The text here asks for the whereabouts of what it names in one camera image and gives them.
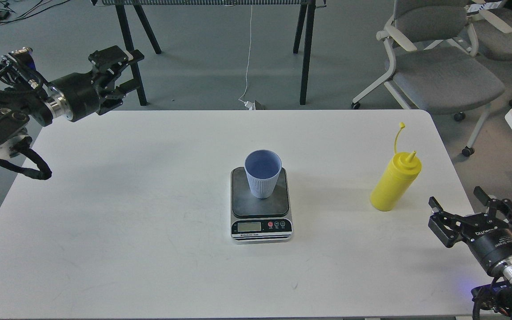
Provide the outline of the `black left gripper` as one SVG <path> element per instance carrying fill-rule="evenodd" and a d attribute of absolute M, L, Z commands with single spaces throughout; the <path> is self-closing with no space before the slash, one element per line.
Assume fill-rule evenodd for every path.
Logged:
<path fill-rule="evenodd" d="M 136 79 L 115 88 L 99 88 L 98 91 L 93 85 L 114 83 L 124 69 L 144 60 L 144 55 L 138 49 L 127 51 L 114 45 L 91 53 L 88 60 L 92 63 L 91 72 L 71 73 L 48 83 L 49 97 L 45 105 L 52 118 L 64 116 L 76 122 L 94 112 L 105 115 L 120 107 L 128 93 L 141 87 Z"/>

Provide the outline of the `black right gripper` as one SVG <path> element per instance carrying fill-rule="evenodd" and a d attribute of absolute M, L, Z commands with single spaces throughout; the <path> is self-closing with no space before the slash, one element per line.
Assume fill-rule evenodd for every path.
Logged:
<path fill-rule="evenodd" d="M 431 196 L 428 226 L 447 248 L 463 241 L 490 277 L 512 278 L 512 201 L 490 198 L 480 186 L 473 194 L 486 211 L 466 217 L 444 211 Z M 506 220 L 497 219 L 498 212 Z"/>

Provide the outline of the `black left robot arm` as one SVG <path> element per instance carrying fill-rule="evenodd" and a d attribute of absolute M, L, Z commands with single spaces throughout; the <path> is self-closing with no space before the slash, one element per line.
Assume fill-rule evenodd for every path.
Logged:
<path fill-rule="evenodd" d="M 71 73 L 53 81 L 37 70 L 29 47 L 2 56 L 0 62 L 0 167 L 33 180 L 48 180 L 52 171 L 32 148 L 26 126 L 30 120 L 51 125 L 58 117 L 77 122 L 120 107 L 140 87 L 137 79 L 116 85 L 127 67 L 144 59 L 138 50 L 114 45 L 89 55 L 87 73 Z"/>

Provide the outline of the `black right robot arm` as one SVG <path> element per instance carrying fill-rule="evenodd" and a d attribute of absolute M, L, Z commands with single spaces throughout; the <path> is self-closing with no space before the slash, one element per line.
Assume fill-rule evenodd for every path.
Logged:
<path fill-rule="evenodd" d="M 472 318 L 479 320 L 481 311 L 493 311 L 512 320 L 512 201 L 491 198 L 481 187 L 475 197 L 485 211 L 469 216 L 449 213 L 434 198 L 428 226 L 447 248 L 463 242 L 492 277 L 488 285 L 472 289 Z"/>

